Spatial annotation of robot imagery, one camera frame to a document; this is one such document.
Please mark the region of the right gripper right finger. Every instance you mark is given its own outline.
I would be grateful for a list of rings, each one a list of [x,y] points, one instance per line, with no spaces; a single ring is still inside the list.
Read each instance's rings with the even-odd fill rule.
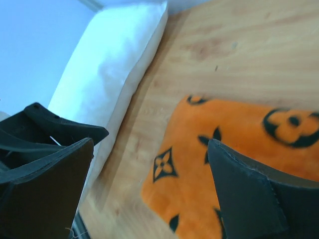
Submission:
[[[215,139],[208,159],[229,239],[318,238],[318,182],[276,170]]]

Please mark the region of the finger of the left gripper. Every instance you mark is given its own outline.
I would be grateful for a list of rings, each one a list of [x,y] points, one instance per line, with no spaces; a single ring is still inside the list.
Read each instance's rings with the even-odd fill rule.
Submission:
[[[25,107],[23,113],[63,146],[69,146],[84,138],[91,138],[96,145],[109,135],[104,127],[64,119],[50,112],[40,103]]]

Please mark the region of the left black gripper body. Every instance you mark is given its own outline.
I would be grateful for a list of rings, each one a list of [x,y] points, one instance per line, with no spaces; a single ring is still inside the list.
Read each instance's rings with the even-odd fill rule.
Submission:
[[[61,123],[61,117],[44,110],[23,110],[0,124],[0,170],[6,172],[49,156],[64,148],[48,133],[44,120]]]

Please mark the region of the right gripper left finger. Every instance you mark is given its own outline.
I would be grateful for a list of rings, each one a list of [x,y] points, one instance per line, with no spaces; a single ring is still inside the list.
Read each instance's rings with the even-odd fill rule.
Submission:
[[[2,239],[66,239],[93,158],[85,138],[0,174]]]

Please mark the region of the orange black-patterned plush pillowcase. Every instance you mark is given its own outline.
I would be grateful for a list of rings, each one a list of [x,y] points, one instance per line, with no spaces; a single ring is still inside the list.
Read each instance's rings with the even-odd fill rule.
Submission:
[[[187,96],[142,199],[181,239],[316,239],[319,115]]]

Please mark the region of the white pillow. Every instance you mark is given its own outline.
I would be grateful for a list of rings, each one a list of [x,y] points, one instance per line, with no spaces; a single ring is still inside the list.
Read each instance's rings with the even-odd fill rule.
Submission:
[[[167,19],[166,1],[106,8],[92,18],[66,65],[49,111],[67,120],[102,126],[109,132],[94,147],[82,199],[112,151]]]

